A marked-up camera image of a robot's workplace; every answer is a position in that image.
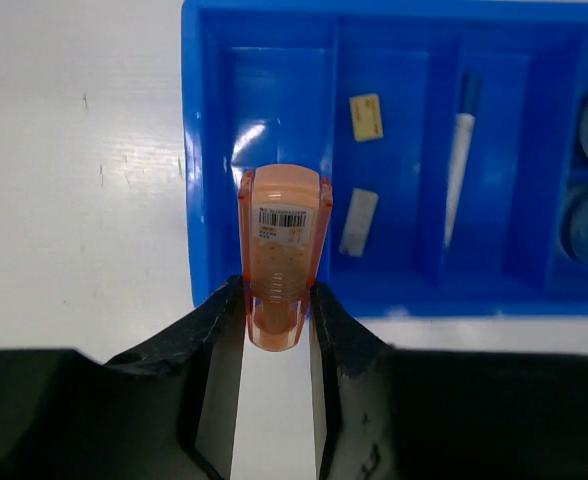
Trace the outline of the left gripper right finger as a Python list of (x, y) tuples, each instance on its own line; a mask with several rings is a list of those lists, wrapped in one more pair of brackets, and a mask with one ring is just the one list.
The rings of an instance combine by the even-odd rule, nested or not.
[(311, 291), (320, 479), (588, 479), (588, 355), (405, 349)]

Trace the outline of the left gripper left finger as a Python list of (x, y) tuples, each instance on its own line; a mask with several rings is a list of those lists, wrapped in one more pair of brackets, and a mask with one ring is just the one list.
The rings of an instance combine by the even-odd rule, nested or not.
[(244, 343), (240, 277), (105, 363), (0, 350), (0, 479), (227, 479)]

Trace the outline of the white eraser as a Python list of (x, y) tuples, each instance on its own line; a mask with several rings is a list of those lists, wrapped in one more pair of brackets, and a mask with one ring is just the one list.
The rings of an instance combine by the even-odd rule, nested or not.
[(369, 236), (378, 194), (373, 191), (354, 188), (350, 199), (339, 251), (351, 257), (361, 257)]

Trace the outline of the orange correction tape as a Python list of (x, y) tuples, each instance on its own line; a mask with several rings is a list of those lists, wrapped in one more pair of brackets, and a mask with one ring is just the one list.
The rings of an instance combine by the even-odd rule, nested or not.
[(294, 347), (310, 305), (333, 208), (330, 180), (271, 164), (243, 174), (238, 191), (245, 318), (250, 341)]

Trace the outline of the blue white marker pen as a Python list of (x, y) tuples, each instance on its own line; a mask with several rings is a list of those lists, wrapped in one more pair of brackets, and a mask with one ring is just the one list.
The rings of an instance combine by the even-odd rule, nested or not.
[(466, 74), (463, 78), (459, 111), (456, 115), (449, 160), (448, 188), (446, 199), (446, 216), (444, 248), (448, 249), (455, 227), (458, 205), (465, 178), (475, 126), (475, 110), (478, 102), (481, 80), (477, 74)]

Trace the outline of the yellow eraser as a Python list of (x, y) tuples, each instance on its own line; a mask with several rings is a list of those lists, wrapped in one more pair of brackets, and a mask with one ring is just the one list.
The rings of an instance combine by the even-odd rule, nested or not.
[(356, 142), (383, 137), (379, 96), (376, 93), (353, 96), (349, 99), (353, 136)]

